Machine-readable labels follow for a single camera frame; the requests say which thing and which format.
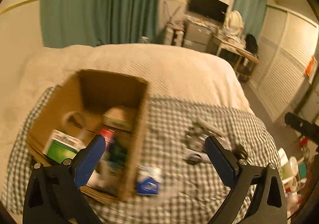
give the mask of blue and white package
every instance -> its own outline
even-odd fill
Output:
[[[155,195],[159,193],[162,169],[140,166],[136,182],[136,192],[140,195]]]

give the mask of green curtain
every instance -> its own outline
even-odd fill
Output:
[[[150,42],[157,35],[159,0],[40,0],[46,47]]]
[[[252,34],[258,39],[264,23],[267,0],[235,0],[233,10],[238,11],[243,19],[243,34]]]

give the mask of white closet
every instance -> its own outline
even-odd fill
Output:
[[[249,85],[272,121],[298,92],[317,41],[318,24],[287,8],[267,6],[258,40],[260,63]]]

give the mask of open cardboard box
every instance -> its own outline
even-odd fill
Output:
[[[102,203],[129,200],[135,187],[135,178],[143,146],[147,117],[148,82],[144,79],[98,70],[81,70],[70,76],[53,93],[47,105],[29,131],[27,145],[35,160],[45,166],[50,165],[42,153],[47,140],[56,129],[62,127],[63,116],[70,111],[82,112],[87,121],[87,135],[83,140],[87,145],[102,128],[112,129],[121,145],[128,149],[125,170],[118,187],[118,197],[114,197],[91,187],[83,186],[81,191]],[[132,133],[109,128],[102,124],[103,114],[111,107],[124,105],[136,108],[138,113]],[[75,125],[67,126],[67,134],[76,137],[81,131]]]

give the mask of black flat screen tv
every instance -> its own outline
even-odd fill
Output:
[[[224,22],[228,5],[219,0],[190,0],[188,10]]]

